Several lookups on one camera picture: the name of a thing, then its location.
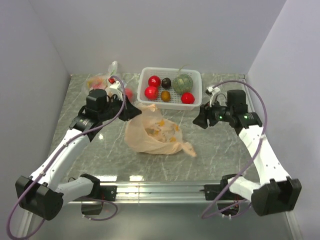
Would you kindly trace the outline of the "beige plastic bag orange prints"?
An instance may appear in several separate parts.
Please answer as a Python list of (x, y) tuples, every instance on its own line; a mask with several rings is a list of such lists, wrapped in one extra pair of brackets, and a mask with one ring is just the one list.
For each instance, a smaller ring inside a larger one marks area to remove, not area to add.
[(197, 154), (193, 146), (184, 141), (179, 125), (161, 114), (155, 104), (139, 103), (141, 114), (127, 122), (124, 141), (136, 153), (174, 155), (184, 151), (191, 157)]

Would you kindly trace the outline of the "white perforated plastic basket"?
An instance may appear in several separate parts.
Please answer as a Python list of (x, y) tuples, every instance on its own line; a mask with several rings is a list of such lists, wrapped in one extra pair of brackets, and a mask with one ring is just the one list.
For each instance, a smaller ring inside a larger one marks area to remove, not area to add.
[[(157, 76), (160, 79), (169, 78), (173, 80), (179, 74), (187, 74), (192, 78), (193, 88), (190, 93), (194, 96), (193, 104), (184, 104), (181, 101), (181, 95), (177, 94), (174, 89), (170, 88), (170, 101), (164, 102), (161, 99), (161, 92), (164, 90), (161, 86), (158, 88), (159, 96), (155, 100), (150, 100), (145, 96), (145, 89), (149, 86), (148, 80), (151, 76)], [(203, 88), (202, 77), (199, 71), (191, 69), (178, 70), (177, 68), (163, 68), (163, 67), (145, 67), (141, 71), (137, 88), (137, 100), (144, 105), (155, 104), (159, 109), (191, 111), (202, 104)]]

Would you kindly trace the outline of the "red fake apple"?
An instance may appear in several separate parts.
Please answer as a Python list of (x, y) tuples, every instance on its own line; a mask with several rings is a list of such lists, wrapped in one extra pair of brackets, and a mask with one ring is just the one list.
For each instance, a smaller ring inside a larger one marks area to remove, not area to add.
[(192, 93), (185, 92), (181, 96), (181, 102), (183, 104), (192, 105), (195, 102), (195, 97), (194, 97), (194, 95)]
[(144, 90), (144, 96), (148, 100), (156, 100), (158, 98), (158, 95), (159, 95), (159, 90), (155, 86), (148, 86)]
[(148, 79), (148, 85), (151, 87), (158, 88), (161, 85), (161, 79), (157, 75), (152, 75)]

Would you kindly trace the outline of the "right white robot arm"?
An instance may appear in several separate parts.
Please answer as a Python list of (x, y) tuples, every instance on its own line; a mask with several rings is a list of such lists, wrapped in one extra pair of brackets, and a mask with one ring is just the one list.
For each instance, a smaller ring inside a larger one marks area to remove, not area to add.
[(261, 119), (248, 111), (246, 93), (243, 90), (227, 91), (226, 104), (214, 99), (220, 93), (213, 89), (208, 103), (200, 106), (193, 124), (206, 129), (218, 122), (226, 122), (244, 143), (255, 166), (259, 183), (243, 177), (241, 173), (225, 175), (220, 181), (220, 192), (215, 197), (226, 200), (236, 195), (250, 201), (258, 216), (292, 211), (302, 190), (298, 179), (293, 179), (283, 168), (264, 132)]

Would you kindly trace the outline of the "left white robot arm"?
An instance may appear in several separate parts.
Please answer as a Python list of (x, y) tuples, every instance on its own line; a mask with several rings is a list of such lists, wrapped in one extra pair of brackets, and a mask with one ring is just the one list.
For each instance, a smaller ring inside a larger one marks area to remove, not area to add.
[(101, 181), (97, 177), (85, 173), (69, 183), (60, 181), (103, 127), (116, 119), (129, 121), (141, 113), (122, 93), (108, 96), (103, 89), (91, 90), (62, 141), (43, 165), (29, 177), (21, 176), (16, 181), (19, 206), (50, 221), (69, 202), (99, 199)]

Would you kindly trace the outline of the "dark brown fake fruit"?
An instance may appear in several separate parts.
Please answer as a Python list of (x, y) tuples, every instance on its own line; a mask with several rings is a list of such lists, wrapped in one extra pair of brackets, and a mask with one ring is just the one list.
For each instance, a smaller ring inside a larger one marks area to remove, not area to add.
[(169, 89), (169, 88), (171, 88), (171, 86), (172, 86), (172, 81), (171, 81), (171, 79), (168, 78), (168, 77), (163, 78), (162, 81), (161, 81), (161, 86), (162, 86), (162, 88), (164, 88), (164, 89)]

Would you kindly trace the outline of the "green netted fake melon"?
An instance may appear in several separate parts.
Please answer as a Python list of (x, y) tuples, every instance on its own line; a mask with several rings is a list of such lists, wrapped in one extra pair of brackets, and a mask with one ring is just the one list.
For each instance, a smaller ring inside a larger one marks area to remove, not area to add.
[(187, 64), (180, 67), (177, 71), (177, 76), (172, 81), (173, 90), (180, 95), (190, 92), (194, 85), (193, 79), (189, 74), (181, 73), (181, 70), (186, 66)]

